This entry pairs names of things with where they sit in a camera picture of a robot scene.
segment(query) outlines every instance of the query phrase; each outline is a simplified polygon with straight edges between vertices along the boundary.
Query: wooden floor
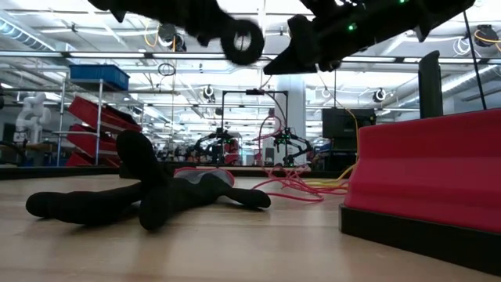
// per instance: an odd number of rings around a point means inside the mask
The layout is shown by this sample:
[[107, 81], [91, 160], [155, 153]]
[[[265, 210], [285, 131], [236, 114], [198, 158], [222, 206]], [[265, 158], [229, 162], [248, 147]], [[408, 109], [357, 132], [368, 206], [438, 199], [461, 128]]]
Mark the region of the wooden floor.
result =
[[[258, 181], [238, 179], [236, 186]], [[274, 198], [264, 212], [214, 205], [172, 219], [158, 234], [145, 232], [138, 219], [86, 229], [24, 210], [38, 191], [133, 182], [115, 175], [0, 182], [0, 281], [500, 281], [341, 234], [342, 197], [322, 204]]]

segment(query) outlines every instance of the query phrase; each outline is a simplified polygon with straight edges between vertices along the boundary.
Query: black plush toy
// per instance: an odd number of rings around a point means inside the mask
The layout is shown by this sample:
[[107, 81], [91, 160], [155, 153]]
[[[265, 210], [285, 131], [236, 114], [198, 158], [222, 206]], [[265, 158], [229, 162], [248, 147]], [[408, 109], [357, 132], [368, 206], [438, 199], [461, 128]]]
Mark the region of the black plush toy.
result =
[[175, 213], [213, 204], [227, 196], [249, 208], [268, 208], [269, 196], [260, 190], [232, 188], [217, 173], [185, 173], [169, 178], [161, 170], [151, 142], [141, 133], [125, 131], [117, 137], [124, 165], [141, 182], [102, 192], [40, 192], [31, 195], [26, 209], [34, 216], [84, 225], [111, 224], [131, 204], [141, 201], [139, 221], [157, 230]]

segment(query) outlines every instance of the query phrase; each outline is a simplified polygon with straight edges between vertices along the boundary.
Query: ceiling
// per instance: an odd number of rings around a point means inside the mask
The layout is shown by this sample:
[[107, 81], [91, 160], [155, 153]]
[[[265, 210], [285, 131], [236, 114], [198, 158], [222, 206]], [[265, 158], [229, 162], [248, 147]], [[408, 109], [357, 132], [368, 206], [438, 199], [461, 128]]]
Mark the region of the ceiling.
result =
[[[235, 1], [218, 0], [219, 5], [237, 18], [251, 18], [261, 25], [265, 31], [265, 54], [278, 54], [288, 43], [287, 20], [294, 14], [311, 13], [300, 1], [261, 0]], [[470, 25], [491, 24], [495, 31], [501, 30], [499, 0], [477, 0], [475, 7], [468, 11]], [[57, 50], [64, 51], [69, 44], [80, 52], [167, 52], [167, 47], [158, 42], [155, 44], [158, 23], [143, 16], [128, 14], [123, 23], [118, 23], [111, 14], [94, 9], [86, 0], [2, 0], [0, 2], [0, 19], [9, 18], [19, 27], [30, 32], [44, 42], [54, 45]], [[469, 57], [470, 53], [458, 52], [466, 46], [460, 41], [465, 34], [465, 23], [462, 16], [457, 16], [435, 29], [428, 40], [418, 43], [412, 32], [401, 34], [386, 42], [381, 42], [356, 56], [404, 56], [419, 58], [429, 52], [438, 50], [442, 57]], [[185, 36], [186, 48], [191, 52], [220, 53], [218, 41], [212, 41], [208, 48], [200, 47], [196, 40]], [[0, 35], [0, 49], [32, 50], [8, 36]], [[482, 58], [497, 58], [499, 50], [477, 47]], [[224, 60], [119, 60], [119, 59], [82, 59], [82, 63], [114, 63], [130, 75], [130, 88], [137, 89], [122, 106], [122, 110], [130, 109], [132, 103], [143, 102], [154, 104], [148, 119], [150, 131], [164, 132], [157, 137], [167, 136], [177, 142], [191, 142], [206, 135], [215, 126], [210, 126], [215, 118], [214, 108], [192, 108], [190, 104], [205, 104], [204, 90], [210, 85], [214, 90], [216, 104], [221, 102], [222, 90], [257, 88], [266, 81], [267, 88], [274, 89], [276, 78], [263, 76], [262, 67], [266, 62], [258, 62], [248, 68], [234, 67]], [[157, 72], [161, 63], [172, 63], [177, 69], [175, 76], [164, 77]], [[391, 98], [383, 104], [393, 107], [397, 97], [405, 99], [417, 89], [416, 64], [396, 63], [344, 63], [336, 76], [334, 73], [306, 74], [307, 85], [307, 137], [318, 139], [321, 134], [321, 117], [319, 107], [333, 105], [333, 101], [325, 87], [333, 90], [337, 86], [337, 98], [346, 107], [380, 107], [372, 101], [372, 93], [379, 88], [391, 94]], [[444, 79], [459, 77], [472, 71], [470, 64], [444, 65]], [[67, 72], [67, 67], [55, 60], [34, 58], [0, 58], [0, 80], [13, 87], [51, 87], [60, 85]], [[498, 83], [488, 85], [489, 89], [499, 87], [499, 77], [491, 80]], [[178, 95], [163, 94], [160, 91], [174, 90]], [[468, 97], [477, 91], [474, 87], [456, 93]], [[123, 104], [124, 97], [108, 96], [108, 103]], [[245, 139], [252, 139], [260, 120], [267, 116], [266, 107], [272, 107], [273, 101], [268, 97], [231, 95], [226, 103], [242, 105], [262, 105], [262, 108], [233, 108], [225, 112], [229, 119], [230, 130], [242, 132]], [[401, 113], [398, 111], [385, 114], [382, 122], [393, 122]], [[164, 121], [173, 120], [175, 126], [164, 127]], [[183, 138], [174, 137], [172, 133], [183, 134]]]

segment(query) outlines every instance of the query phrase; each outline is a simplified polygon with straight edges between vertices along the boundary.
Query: column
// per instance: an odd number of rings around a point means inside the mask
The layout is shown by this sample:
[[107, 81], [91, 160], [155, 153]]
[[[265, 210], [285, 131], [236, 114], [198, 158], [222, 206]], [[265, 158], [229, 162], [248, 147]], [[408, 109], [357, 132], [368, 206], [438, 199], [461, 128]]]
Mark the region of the column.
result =
[[[293, 134], [298, 137], [306, 139], [306, 91], [305, 91], [305, 80], [301, 74], [292, 75], [279, 75], [276, 77], [276, 90], [277, 91], [288, 91], [288, 110], [286, 110], [286, 97], [282, 94], [276, 94], [276, 100], [279, 105], [283, 108], [284, 114], [288, 112], [287, 123], [291, 128]], [[280, 109], [275, 106], [275, 116], [284, 120]], [[297, 153], [297, 148], [288, 146], [288, 154]], [[280, 146], [279, 152], [275, 148], [275, 164], [283, 163], [283, 158], [285, 157], [285, 146]], [[296, 158], [298, 164], [306, 163], [306, 155], [301, 155]]]

